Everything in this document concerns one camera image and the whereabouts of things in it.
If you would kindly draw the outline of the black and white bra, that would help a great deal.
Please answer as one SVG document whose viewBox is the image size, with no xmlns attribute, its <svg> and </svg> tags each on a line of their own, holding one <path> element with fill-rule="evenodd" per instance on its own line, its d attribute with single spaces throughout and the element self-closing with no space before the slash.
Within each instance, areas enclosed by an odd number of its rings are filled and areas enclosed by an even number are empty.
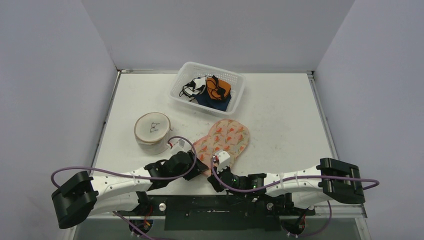
<svg viewBox="0 0 424 240">
<path fill-rule="evenodd" d="M 194 96 L 202 94 L 206 88 L 206 79 L 206 76 L 193 78 L 181 88 L 179 96 L 193 98 Z"/>
</svg>

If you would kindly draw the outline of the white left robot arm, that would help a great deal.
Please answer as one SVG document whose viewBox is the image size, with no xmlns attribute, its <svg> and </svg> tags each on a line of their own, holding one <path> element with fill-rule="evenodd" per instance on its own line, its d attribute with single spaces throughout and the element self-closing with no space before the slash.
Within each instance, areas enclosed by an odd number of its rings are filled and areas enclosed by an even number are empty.
<svg viewBox="0 0 424 240">
<path fill-rule="evenodd" d="M 179 178 L 189 181 L 208 169 L 191 150 L 128 173 L 103 170 L 104 176 L 91 176 L 87 167 L 80 167 L 51 195 L 58 226 L 68 229 L 89 216 L 112 211 L 144 215 L 149 210 L 146 192 L 164 188 Z"/>
</svg>

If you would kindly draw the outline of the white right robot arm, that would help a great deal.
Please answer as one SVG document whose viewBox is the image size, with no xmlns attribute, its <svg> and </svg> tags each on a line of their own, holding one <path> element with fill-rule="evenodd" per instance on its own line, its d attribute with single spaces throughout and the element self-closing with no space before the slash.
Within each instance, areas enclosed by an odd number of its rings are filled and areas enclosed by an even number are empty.
<svg viewBox="0 0 424 240">
<path fill-rule="evenodd" d="M 290 215 L 317 203 L 334 200 L 356 205 L 365 202 L 359 167 L 336 160 L 322 158 L 319 164 L 304 170 L 282 173 L 256 173 L 238 176 L 222 161 L 213 167 L 207 178 L 213 189 L 220 193 L 228 190 L 242 197 L 283 199 L 282 207 Z"/>
</svg>

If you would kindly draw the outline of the white plastic basket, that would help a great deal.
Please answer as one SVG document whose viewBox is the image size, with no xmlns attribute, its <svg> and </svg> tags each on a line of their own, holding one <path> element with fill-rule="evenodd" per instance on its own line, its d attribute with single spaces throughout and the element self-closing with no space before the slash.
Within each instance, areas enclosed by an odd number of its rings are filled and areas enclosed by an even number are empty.
<svg viewBox="0 0 424 240">
<path fill-rule="evenodd" d="M 224 80 L 231 85 L 231 99 L 225 111 L 200 105 L 194 100 L 189 101 L 189 97 L 180 94 L 183 86 L 188 84 L 192 79 L 196 77 L 212 75 L 218 77 L 221 80 Z M 189 106 L 191 108 L 201 109 L 210 115 L 224 117 L 235 113 L 239 103 L 241 102 L 245 86 L 246 78 L 244 75 L 222 68 L 189 61 L 180 68 L 172 84 L 170 85 L 169 97 L 183 105 Z"/>
</svg>

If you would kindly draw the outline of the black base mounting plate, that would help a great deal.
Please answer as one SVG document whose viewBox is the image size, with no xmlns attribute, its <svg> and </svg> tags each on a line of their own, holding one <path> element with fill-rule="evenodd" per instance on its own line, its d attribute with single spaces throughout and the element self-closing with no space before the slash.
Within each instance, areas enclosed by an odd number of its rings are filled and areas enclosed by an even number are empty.
<svg viewBox="0 0 424 240">
<path fill-rule="evenodd" d="M 295 208 L 290 197 L 242 199 L 234 195 L 143 195 L 139 205 L 119 214 L 143 221 L 162 220 L 166 231 L 280 231 L 282 222 L 314 216 L 313 209 Z"/>
</svg>

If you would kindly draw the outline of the orange bra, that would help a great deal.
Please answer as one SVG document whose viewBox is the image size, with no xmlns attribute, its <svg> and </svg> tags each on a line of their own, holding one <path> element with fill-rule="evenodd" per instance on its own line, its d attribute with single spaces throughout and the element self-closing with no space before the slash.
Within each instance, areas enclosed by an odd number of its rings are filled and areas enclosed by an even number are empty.
<svg viewBox="0 0 424 240">
<path fill-rule="evenodd" d="M 215 75 L 206 78 L 205 86 L 212 100 L 224 102 L 231 93 L 231 85 Z"/>
</svg>

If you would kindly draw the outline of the white round mesh laundry bag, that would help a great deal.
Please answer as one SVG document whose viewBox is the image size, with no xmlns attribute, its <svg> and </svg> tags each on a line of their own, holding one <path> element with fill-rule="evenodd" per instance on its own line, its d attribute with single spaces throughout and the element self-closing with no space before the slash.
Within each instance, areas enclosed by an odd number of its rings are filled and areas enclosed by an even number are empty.
<svg viewBox="0 0 424 240">
<path fill-rule="evenodd" d="M 139 117 L 133 128 L 135 141 L 149 155 L 164 152 L 170 137 L 171 121 L 161 112 L 149 112 Z"/>
</svg>

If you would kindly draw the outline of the navy blue bra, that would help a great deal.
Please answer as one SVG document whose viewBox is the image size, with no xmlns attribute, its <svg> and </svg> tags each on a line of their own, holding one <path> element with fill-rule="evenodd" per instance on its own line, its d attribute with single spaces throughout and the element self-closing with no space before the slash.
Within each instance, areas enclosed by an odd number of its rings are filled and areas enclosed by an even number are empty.
<svg viewBox="0 0 424 240">
<path fill-rule="evenodd" d="M 207 92 L 203 92 L 202 94 L 198 94 L 198 95 L 193 95 L 192 97 L 201 106 L 215 109 L 218 111 L 223 111 L 223 112 L 227 110 L 230 100 L 232 98 L 232 96 L 229 94 L 224 101 L 216 100 L 216 99 L 212 99 Z"/>
</svg>

